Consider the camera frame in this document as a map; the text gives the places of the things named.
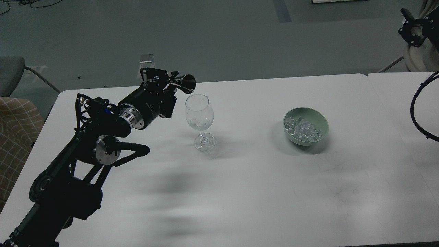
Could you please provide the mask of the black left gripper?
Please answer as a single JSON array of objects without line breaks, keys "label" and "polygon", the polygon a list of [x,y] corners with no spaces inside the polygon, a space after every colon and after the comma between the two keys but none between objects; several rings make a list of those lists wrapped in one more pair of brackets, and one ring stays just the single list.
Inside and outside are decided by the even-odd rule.
[{"label": "black left gripper", "polygon": [[141,68],[140,74],[143,82],[118,107],[132,128],[143,130],[157,117],[171,117],[177,99],[173,84],[177,83],[179,72],[147,67]]}]

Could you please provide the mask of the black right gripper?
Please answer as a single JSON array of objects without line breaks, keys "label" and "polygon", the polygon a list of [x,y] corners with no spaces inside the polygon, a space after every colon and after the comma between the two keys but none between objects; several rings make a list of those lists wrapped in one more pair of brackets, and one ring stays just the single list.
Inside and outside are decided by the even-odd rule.
[{"label": "black right gripper", "polygon": [[404,24],[407,25],[399,28],[398,34],[409,46],[421,47],[426,38],[435,47],[439,46],[439,7],[426,15],[425,19],[423,18],[424,10],[420,10],[416,18],[406,8],[401,8],[400,12],[404,17]]}]

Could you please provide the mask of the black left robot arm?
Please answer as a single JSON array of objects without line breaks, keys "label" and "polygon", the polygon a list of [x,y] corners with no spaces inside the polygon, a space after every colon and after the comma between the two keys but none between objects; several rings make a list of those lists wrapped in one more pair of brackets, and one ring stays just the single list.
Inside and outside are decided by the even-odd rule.
[{"label": "black left robot arm", "polygon": [[100,209],[110,170],[150,152],[144,144],[119,139],[157,117],[171,118],[177,89],[191,94],[196,88],[190,74],[156,68],[141,68],[140,74],[141,85],[118,104],[77,94],[75,134],[34,180],[29,191],[34,205],[2,247],[58,247],[61,230]]}]

